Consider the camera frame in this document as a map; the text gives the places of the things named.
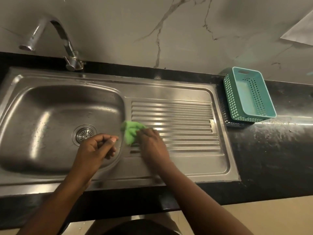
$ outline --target person's left hand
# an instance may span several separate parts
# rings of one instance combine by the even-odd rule
[[[65,181],[81,186],[85,190],[103,159],[114,156],[116,151],[114,144],[118,139],[117,136],[100,133],[82,141]]]

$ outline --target forearm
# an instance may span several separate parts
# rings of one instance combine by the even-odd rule
[[[84,188],[65,179],[18,235],[56,235],[83,191]]]
[[[182,174],[173,163],[159,169],[159,175],[174,196],[196,235],[252,233],[200,187]]]

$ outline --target teal plastic basket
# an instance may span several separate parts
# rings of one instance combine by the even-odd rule
[[[276,118],[276,111],[262,74],[245,68],[226,68],[224,86],[234,120],[260,122]]]

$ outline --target floor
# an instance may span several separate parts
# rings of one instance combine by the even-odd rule
[[[288,198],[282,200],[259,201],[252,203],[226,205],[230,213],[243,222],[255,235],[311,235],[313,234],[313,196]],[[182,235],[193,232],[181,211],[170,212],[169,216],[177,224]],[[97,224],[113,226],[128,218],[71,223],[63,235],[98,235],[91,233]],[[0,235],[15,235],[18,229],[2,230]]]

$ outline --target hand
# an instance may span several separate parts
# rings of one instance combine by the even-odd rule
[[[117,136],[100,133],[82,141],[65,181],[75,183],[85,190],[103,159],[114,156],[116,151],[114,144],[118,139]]]
[[[167,163],[171,163],[165,143],[155,129],[138,130],[137,139],[140,143],[141,156],[157,171]]]

